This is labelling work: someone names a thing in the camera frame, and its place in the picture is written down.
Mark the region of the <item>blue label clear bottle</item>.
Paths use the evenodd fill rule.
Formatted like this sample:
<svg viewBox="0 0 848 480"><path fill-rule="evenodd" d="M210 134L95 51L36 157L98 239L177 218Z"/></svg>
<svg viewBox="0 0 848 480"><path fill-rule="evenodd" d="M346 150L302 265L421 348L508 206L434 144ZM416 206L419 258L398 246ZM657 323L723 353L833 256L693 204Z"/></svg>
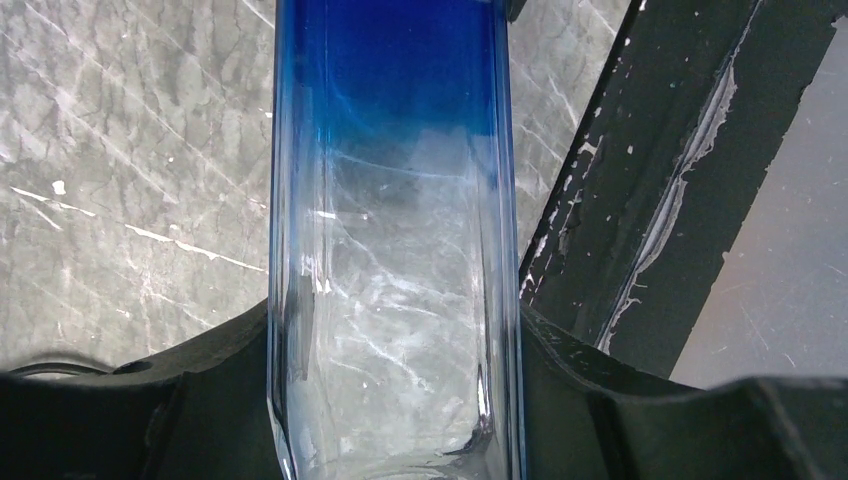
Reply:
<svg viewBox="0 0 848 480"><path fill-rule="evenodd" d="M287 479L524 476L507 12L276 5L267 398Z"/></svg>

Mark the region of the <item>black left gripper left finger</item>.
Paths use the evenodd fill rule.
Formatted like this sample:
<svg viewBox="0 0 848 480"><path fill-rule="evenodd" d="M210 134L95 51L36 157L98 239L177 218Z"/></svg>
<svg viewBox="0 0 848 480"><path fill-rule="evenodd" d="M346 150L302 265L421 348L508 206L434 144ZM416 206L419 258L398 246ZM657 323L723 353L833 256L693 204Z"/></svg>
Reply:
<svg viewBox="0 0 848 480"><path fill-rule="evenodd" d="M1 377L5 479L278 479L267 312L104 375Z"/></svg>

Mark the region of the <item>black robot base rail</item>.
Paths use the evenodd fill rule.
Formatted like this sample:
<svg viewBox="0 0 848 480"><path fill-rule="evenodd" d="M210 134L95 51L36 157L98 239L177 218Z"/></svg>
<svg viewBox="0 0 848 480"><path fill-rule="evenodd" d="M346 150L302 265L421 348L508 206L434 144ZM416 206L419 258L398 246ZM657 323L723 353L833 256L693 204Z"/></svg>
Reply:
<svg viewBox="0 0 848 480"><path fill-rule="evenodd" d="M634 1L520 267L521 299L669 377L843 1Z"/></svg>

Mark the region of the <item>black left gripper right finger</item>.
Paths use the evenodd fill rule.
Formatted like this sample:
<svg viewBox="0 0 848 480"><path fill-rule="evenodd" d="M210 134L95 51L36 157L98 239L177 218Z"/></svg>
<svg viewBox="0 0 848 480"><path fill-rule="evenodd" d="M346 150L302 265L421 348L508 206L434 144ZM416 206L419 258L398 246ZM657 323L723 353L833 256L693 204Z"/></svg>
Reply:
<svg viewBox="0 0 848 480"><path fill-rule="evenodd" d="M531 479L843 479L847 383L700 390L639 371L521 309Z"/></svg>

